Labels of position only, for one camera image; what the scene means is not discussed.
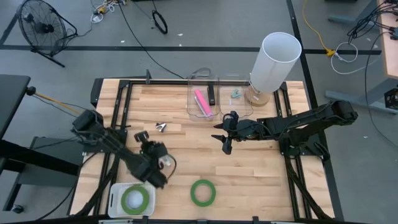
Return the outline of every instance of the wooden tabletop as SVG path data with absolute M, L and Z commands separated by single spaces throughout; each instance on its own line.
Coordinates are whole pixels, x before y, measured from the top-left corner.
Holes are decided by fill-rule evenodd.
M 378 0 L 378 3 L 383 3 L 384 0 Z M 386 26 L 398 27 L 396 21 L 398 16 L 393 14 L 384 13 L 380 15 L 380 23 Z M 384 59 L 384 72 L 389 78 L 398 78 L 398 40 L 391 40 L 390 34 L 383 34 L 382 42 L 382 55 Z
M 118 79 L 104 80 L 97 111 L 109 126 L 116 98 Z M 308 110 L 302 82 L 287 82 L 293 114 Z M 231 92 L 221 95 L 229 97 Z M 255 107 L 249 119 L 277 116 L 275 101 Z M 166 122 L 164 133 L 155 129 L 156 122 Z M 225 134 L 213 128 L 220 121 L 192 121 L 187 114 L 187 86 L 134 85 L 128 112 L 127 147 L 139 150 L 133 135 L 147 130 L 151 140 L 162 141 L 177 162 L 177 170 L 164 189 L 156 190 L 153 219 L 207 220 L 294 220 L 290 202 L 284 158 L 275 141 L 233 142 L 232 155 L 221 150 L 221 142 L 211 134 Z M 71 214 L 78 212 L 98 186 L 103 155 L 98 154 L 82 168 L 73 198 Z M 308 191 L 319 206 L 333 217 L 330 194 L 321 160 L 316 156 L 302 157 Z M 166 175 L 170 169 L 162 172 Z M 209 207 L 197 207 L 190 199 L 190 188 L 199 179 L 208 179 L 216 187 L 216 198 Z M 121 161 L 118 183 L 136 182 Z M 297 190 L 301 216 L 304 217 L 302 197 Z M 206 189 L 197 191 L 205 197 Z M 104 191 L 101 212 L 104 213 L 108 190 Z

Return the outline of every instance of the white cylinder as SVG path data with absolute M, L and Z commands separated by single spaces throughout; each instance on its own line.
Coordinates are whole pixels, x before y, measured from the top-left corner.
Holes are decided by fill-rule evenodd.
M 269 34 L 262 41 L 251 72 L 251 85 L 263 93 L 276 91 L 301 55 L 300 42 L 284 32 Z

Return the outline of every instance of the yellow cable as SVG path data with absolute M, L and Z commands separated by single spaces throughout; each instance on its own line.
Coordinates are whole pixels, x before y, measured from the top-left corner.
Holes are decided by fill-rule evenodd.
M 321 44 L 322 44 L 322 47 L 326 50 L 326 55 L 329 56 L 329 57 L 331 57 L 331 56 L 333 56 L 333 55 L 336 53 L 336 51 L 335 51 L 335 50 L 332 50 L 332 49 L 329 49 L 329 48 L 327 48 L 327 47 L 325 46 L 325 44 L 323 43 L 322 37 L 321 37 L 321 35 L 319 34 L 319 32 L 316 31 L 314 28 L 312 28 L 312 26 L 308 23 L 307 19 L 305 18 L 304 10 L 305 10 L 305 6 L 307 5 L 307 1 L 308 1 L 308 0 L 305 0 L 304 5 L 303 5 L 303 11 L 302 11 L 302 12 L 303 12 L 304 22 L 306 23 L 306 25 L 307 25 L 312 31 L 314 31 L 316 34 L 318 34 L 319 40 L 321 41 Z
M 75 112 L 76 114 L 80 114 L 79 111 L 77 111 L 77 110 L 71 108 L 71 107 L 68 106 L 68 105 L 64 105 L 63 103 L 61 103 L 61 102 L 59 102 L 58 100 L 55 100 L 55 99 L 53 99 L 53 98 L 51 98 L 51 97 L 49 97 L 49 96 L 45 96 L 45 95 L 42 95 L 42 94 L 40 94 L 40 93 L 35 93 L 35 95 L 38 96 L 38 97 L 41 97 L 41 98 L 43 98 L 43 99 L 50 100 L 50 101 L 52 101 L 52 102 L 54 102 L 54 103 L 58 103 L 59 105 L 63 106 L 64 108 L 69 109 L 69 110 Z

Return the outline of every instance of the fan stand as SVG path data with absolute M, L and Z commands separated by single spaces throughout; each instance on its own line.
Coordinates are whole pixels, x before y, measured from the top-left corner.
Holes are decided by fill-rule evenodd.
M 66 37 L 64 37 L 64 38 L 61 38 L 60 40 L 69 39 L 69 38 L 74 38 L 74 37 L 78 36 L 78 34 L 77 34 L 77 28 L 76 28 L 73 24 L 71 24 L 71 23 L 70 23 L 69 21 L 67 21 L 64 17 L 62 17 L 54 8 L 52 9 L 52 12 L 55 13 L 57 16 L 59 16 L 63 21 L 65 21 L 65 22 L 67 22 L 69 25 L 71 25 L 71 26 L 73 27 L 73 29 L 75 30 L 75 32 L 74 32 L 73 34 L 70 34 L 70 35 L 68 35 L 68 36 L 66 36 Z M 64 46 L 61 50 L 59 50 L 59 51 L 57 52 L 57 54 L 58 54 L 59 52 L 65 50 L 65 49 L 66 49 L 66 46 Z M 38 53 L 39 55 L 41 55 L 41 56 L 43 56 L 43 57 L 49 59 L 50 61 L 56 63 L 57 65 L 61 66 L 62 68 L 65 68 L 64 64 L 62 64 L 61 62 L 59 62 L 59 61 L 57 61 L 57 60 L 55 60 L 55 59 L 53 58 L 53 56 L 56 55 L 56 54 L 53 54 L 53 55 L 51 55 L 51 56 L 48 56 L 48 55 L 43 54 L 43 53 L 40 52 L 39 50 L 37 50 L 37 48 L 35 48 L 35 47 L 32 47 L 30 51 L 33 52 L 33 53 Z

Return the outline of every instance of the fan grille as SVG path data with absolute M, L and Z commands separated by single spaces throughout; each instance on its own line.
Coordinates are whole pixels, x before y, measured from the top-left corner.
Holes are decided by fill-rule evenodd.
M 53 56 L 64 48 L 65 25 L 55 9 L 41 0 L 27 0 L 19 9 L 19 27 L 35 50 Z

